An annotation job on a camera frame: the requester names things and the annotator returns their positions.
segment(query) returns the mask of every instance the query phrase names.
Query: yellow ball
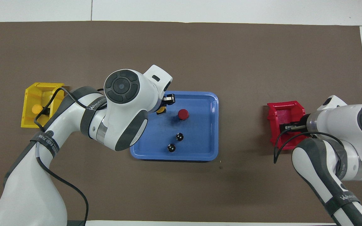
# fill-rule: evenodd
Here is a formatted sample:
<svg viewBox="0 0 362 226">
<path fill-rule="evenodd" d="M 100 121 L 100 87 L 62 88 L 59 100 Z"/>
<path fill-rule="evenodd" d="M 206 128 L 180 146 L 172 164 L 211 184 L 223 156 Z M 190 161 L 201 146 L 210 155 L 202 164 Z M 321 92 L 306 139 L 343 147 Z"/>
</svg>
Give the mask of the yellow ball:
<svg viewBox="0 0 362 226">
<path fill-rule="evenodd" d="M 32 111 L 33 114 L 35 114 L 35 115 L 39 114 L 42 110 L 43 110 L 43 106 L 41 106 L 41 105 L 39 105 L 39 104 L 35 104 L 35 105 L 33 105 L 33 107 L 31 108 L 31 111 Z"/>
<path fill-rule="evenodd" d="M 160 107 L 156 112 L 162 113 L 162 112 L 164 112 L 164 110 L 166 110 L 166 107 Z"/>
</svg>

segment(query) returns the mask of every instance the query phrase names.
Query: yellow object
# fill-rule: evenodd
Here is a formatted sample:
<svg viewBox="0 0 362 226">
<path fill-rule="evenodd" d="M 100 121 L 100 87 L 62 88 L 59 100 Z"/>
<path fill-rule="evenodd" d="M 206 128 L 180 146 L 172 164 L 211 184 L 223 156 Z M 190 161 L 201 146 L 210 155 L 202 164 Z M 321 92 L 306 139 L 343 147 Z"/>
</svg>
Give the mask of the yellow object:
<svg viewBox="0 0 362 226">
<path fill-rule="evenodd" d="M 46 106 L 53 96 L 56 89 L 64 86 L 64 83 L 34 83 L 25 91 L 25 101 L 23 102 L 21 127 L 38 128 L 34 124 L 34 118 L 41 112 L 43 106 Z M 37 120 L 42 126 L 54 115 L 63 100 L 64 92 L 60 90 L 52 103 L 50 104 L 49 116 L 41 115 Z"/>
<path fill-rule="evenodd" d="M 156 111 L 156 113 L 160 114 L 160 113 L 164 112 L 164 110 L 166 110 L 166 107 L 161 107 Z"/>
<path fill-rule="evenodd" d="M 42 110 L 43 110 L 43 106 L 42 106 L 42 105 L 39 105 L 39 104 L 35 104 L 35 105 L 33 105 L 33 107 L 31 108 L 31 111 L 32 111 L 33 114 L 35 114 L 35 115 L 39 114 Z"/>
</svg>

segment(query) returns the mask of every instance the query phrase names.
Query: black cable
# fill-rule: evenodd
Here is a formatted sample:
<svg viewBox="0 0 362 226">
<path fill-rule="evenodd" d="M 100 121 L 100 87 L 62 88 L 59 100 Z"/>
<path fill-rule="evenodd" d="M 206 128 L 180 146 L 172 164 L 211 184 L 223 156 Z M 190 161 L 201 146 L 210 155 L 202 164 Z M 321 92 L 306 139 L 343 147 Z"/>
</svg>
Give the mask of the black cable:
<svg viewBox="0 0 362 226">
<path fill-rule="evenodd" d="M 291 140 L 293 140 L 294 138 L 296 138 L 296 137 L 298 137 L 298 136 L 301 136 L 301 135 L 305 135 L 305 134 L 320 134 L 320 135 L 328 136 L 328 137 L 333 138 L 334 140 L 336 140 L 340 145 L 344 146 L 343 143 L 342 143 L 337 137 L 335 137 L 335 136 L 333 136 L 333 135 L 330 135 L 330 134 L 328 134 L 328 133 L 323 133 L 323 132 L 303 132 L 303 133 L 299 133 L 299 134 L 296 134 L 296 135 L 290 137 L 290 139 L 288 139 L 288 140 L 279 148 L 279 150 L 278 150 L 278 152 L 277 152 L 277 154 L 276 154 L 277 142 L 279 141 L 279 139 L 280 139 L 280 137 L 282 136 L 283 133 L 286 133 L 286 132 L 288 132 L 288 131 L 290 131 L 290 130 L 291 130 L 291 128 L 284 130 L 283 132 L 280 133 L 280 135 L 279 135 L 279 136 L 277 137 L 277 139 L 276 139 L 275 148 L 274 148 L 274 150 L 273 150 L 273 163 L 274 163 L 274 164 L 276 164 L 277 159 L 279 158 L 279 155 L 280 155 L 280 153 L 282 152 L 284 146 L 286 146 L 286 144 L 289 143 L 289 142 L 290 142 Z M 336 155 L 337 155 L 339 161 L 341 161 L 340 156 L 339 156 L 337 153 L 336 153 Z"/>
<path fill-rule="evenodd" d="M 274 149 L 273 149 L 273 163 L 274 163 L 274 164 L 276 164 L 277 158 L 279 157 L 279 154 L 280 154 L 280 153 L 278 153 L 278 155 L 276 156 L 277 143 L 279 142 L 280 137 L 282 137 L 282 135 L 283 135 L 284 133 L 286 133 L 286 132 L 288 132 L 288 131 L 290 131 L 290 130 L 291 130 L 291 128 L 288 128 L 288 129 L 283 130 L 283 132 L 281 132 L 281 133 L 279 134 L 279 136 L 277 137 L 277 139 L 276 139 L 275 147 L 274 147 Z"/>
<path fill-rule="evenodd" d="M 72 94 L 71 92 L 69 92 L 68 90 L 66 90 L 64 87 L 59 87 L 59 88 L 56 89 L 56 91 L 54 92 L 54 94 L 53 94 L 53 96 L 51 97 L 51 99 L 50 99 L 50 101 L 48 102 L 48 104 L 47 104 L 45 107 L 43 107 L 43 110 L 42 110 L 42 111 L 34 118 L 34 120 L 33 120 L 34 123 L 40 128 L 40 130 L 41 130 L 42 132 L 45 132 L 46 130 L 44 129 L 44 127 L 43 127 L 39 122 L 37 122 L 37 119 L 39 119 L 39 117 L 47 111 L 48 106 L 50 106 L 50 104 L 53 102 L 54 98 L 56 97 L 56 95 L 58 94 L 58 92 L 59 92 L 60 90 L 62 90 L 62 91 L 64 91 L 65 93 L 67 93 L 68 96 L 69 96 L 75 103 L 77 103 L 79 106 L 81 106 L 81 107 L 83 107 L 83 108 L 87 108 L 85 105 L 83 105 L 81 102 L 79 102 L 79 101 L 73 96 L 73 94 Z"/>
<path fill-rule="evenodd" d="M 89 202 L 87 201 L 86 196 L 76 186 L 74 186 L 73 184 L 67 182 L 66 180 L 62 179 L 61 177 L 59 177 L 58 175 L 53 173 L 51 170 L 49 170 L 44 165 L 44 163 L 41 161 L 40 157 L 36 157 L 36 159 L 37 159 L 37 162 L 39 163 L 40 167 L 42 167 L 45 172 L 49 173 L 51 176 L 53 176 L 55 179 L 59 180 L 60 182 L 65 183 L 66 185 L 70 186 L 71 188 L 76 190 L 82 196 L 82 198 L 83 198 L 83 200 L 85 201 L 85 204 L 86 204 L 86 213 L 85 213 L 85 220 L 82 223 L 80 223 L 80 225 L 85 226 L 86 220 L 87 220 L 87 215 L 89 213 Z"/>
</svg>

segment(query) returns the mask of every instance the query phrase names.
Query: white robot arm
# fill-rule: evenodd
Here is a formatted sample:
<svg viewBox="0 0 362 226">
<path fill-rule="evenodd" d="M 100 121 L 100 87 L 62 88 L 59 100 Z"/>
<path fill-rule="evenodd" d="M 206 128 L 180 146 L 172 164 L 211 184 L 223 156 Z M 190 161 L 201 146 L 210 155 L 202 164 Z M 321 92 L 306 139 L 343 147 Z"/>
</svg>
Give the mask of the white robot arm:
<svg viewBox="0 0 362 226">
<path fill-rule="evenodd" d="M 293 150 L 294 168 L 337 225 L 362 226 L 362 206 L 341 182 L 362 180 L 362 105 L 346 105 L 331 96 L 301 124 L 296 127 L 335 136 L 343 146 L 323 135 L 304 139 Z"/>
<path fill-rule="evenodd" d="M 36 158 L 48 168 L 76 131 L 112 150 L 132 146 L 145 129 L 148 113 L 175 102 L 174 96 L 163 98 L 171 81 L 172 77 L 155 65 L 144 74 L 123 69 L 108 76 L 105 95 L 89 86 L 74 90 L 72 97 L 67 95 L 6 174 L 0 226 L 66 226 L 65 204 Z"/>
</svg>

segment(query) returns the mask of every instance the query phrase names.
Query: blue tray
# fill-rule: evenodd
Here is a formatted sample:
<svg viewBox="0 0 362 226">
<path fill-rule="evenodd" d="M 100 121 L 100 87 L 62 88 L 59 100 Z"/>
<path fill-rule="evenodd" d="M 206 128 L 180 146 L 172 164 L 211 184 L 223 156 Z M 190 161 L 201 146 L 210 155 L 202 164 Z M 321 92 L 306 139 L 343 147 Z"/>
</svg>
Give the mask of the blue tray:
<svg viewBox="0 0 362 226">
<path fill-rule="evenodd" d="M 138 142 L 131 148 L 137 159 L 211 161 L 219 151 L 219 100 L 214 93 L 167 91 L 175 94 L 175 103 L 167 106 L 167 113 L 148 115 L 148 124 Z M 187 109 L 189 118 L 178 119 L 178 111 Z M 182 133 L 182 141 L 175 135 Z M 170 153 L 167 146 L 176 148 Z"/>
</svg>

